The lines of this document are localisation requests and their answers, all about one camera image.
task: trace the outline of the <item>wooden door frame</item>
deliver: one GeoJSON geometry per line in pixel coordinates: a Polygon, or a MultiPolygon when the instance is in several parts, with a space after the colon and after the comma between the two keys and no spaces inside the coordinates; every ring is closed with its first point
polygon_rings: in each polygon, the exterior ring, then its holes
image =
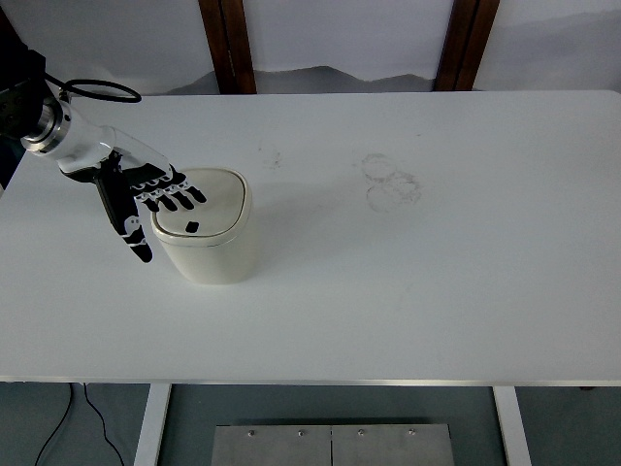
{"type": "Polygon", "coordinates": [[[500,0],[454,0],[434,90],[473,90],[500,0]]]}

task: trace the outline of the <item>white plastic casing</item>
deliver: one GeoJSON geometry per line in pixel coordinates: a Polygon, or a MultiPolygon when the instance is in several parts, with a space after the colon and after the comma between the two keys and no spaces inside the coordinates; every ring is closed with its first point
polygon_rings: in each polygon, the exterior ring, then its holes
{"type": "Polygon", "coordinates": [[[202,284],[239,282],[252,269],[258,255],[252,193],[247,181],[226,168],[183,172],[207,196],[207,203],[191,211],[162,209],[153,213],[153,232],[188,280],[202,284]]]}

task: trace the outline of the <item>robotic hand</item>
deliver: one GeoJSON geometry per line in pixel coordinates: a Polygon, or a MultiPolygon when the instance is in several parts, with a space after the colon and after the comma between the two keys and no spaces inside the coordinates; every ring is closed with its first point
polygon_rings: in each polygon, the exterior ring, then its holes
{"type": "Polygon", "coordinates": [[[152,253],[135,201],[157,212],[160,204],[169,211],[191,210],[207,199],[164,155],[116,128],[88,122],[46,91],[42,56],[24,45],[12,51],[19,73],[0,83],[0,135],[21,138],[72,180],[94,183],[114,230],[149,262],[152,253]]]}

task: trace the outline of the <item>metal panel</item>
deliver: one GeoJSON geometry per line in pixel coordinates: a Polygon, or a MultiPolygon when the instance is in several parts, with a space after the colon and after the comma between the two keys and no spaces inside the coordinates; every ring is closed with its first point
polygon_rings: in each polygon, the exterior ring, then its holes
{"type": "Polygon", "coordinates": [[[454,466],[446,424],[335,425],[334,466],[454,466]]]}
{"type": "Polygon", "coordinates": [[[218,426],[212,466],[454,466],[446,424],[218,426]]]}
{"type": "Polygon", "coordinates": [[[241,465],[330,466],[330,426],[217,426],[212,466],[241,465]]]}

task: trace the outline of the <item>black cable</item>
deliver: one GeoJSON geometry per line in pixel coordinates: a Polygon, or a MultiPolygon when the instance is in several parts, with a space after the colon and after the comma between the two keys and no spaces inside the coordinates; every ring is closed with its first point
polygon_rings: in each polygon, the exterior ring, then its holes
{"type": "Polygon", "coordinates": [[[97,413],[97,415],[99,415],[99,418],[101,419],[101,423],[104,426],[104,439],[106,439],[106,442],[108,442],[108,445],[110,445],[114,449],[114,451],[116,452],[116,455],[118,456],[118,459],[120,460],[121,466],[125,466],[125,463],[123,462],[123,458],[121,457],[120,453],[118,452],[118,449],[116,449],[114,444],[108,439],[108,435],[106,433],[106,421],[104,421],[104,417],[99,412],[99,410],[97,408],[95,408],[95,405],[93,405],[90,402],[90,400],[88,399],[88,393],[86,392],[86,383],[84,384],[84,398],[86,398],[86,403],[88,403],[90,405],[90,407],[93,410],[95,410],[95,413],[97,413]]]}
{"type": "Polygon", "coordinates": [[[56,428],[54,429],[54,431],[51,433],[51,435],[48,437],[46,442],[43,444],[43,446],[39,450],[39,454],[37,455],[37,460],[35,461],[35,466],[37,466],[37,464],[39,463],[39,459],[41,459],[41,455],[43,454],[44,450],[48,446],[49,441],[56,434],[56,432],[58,431],[62,423],[65,421],[65,418],[67,417],[67,414],[69,413],[69,408],[71,408],[71,404],[74,401],[74,389],[70,383],[68,383],[68,385],[69,385],[69,403],[67,403],[67,409],[65,410],[65,414],[62,416],[62,419],[60,419],[60,422],[58,422],[58,425],[56,425],[56,428]]]}
{"type": "Polygon", "coordinates": [[[102,81],[102,80],[69,80],[64,83],[63,81],[55,78],[54,76],[46,73],[46,80],[50,83],[56,84],[60,87],[61,90],[65,90],[68,92],[73,92],[74,94],[81,95],[82,97],[88,97],[90,99],[97,100],[105,100],[108,102],[124,102],[127,104],[137,104],[143,97],[136,92],[131,87],[127,87],[126,85],[122,85],[119,83],[113,83],[110,81],[102,81]],[[90,92],[89,90],[80,89],[76,87],[77,85],[101,85],[103,87],[111,87],[112,89],[117,89],[122,92],[126,92],[127,96],[121,95],[108,95],[108,94],[100,94],[98,92],[90,92]]]}

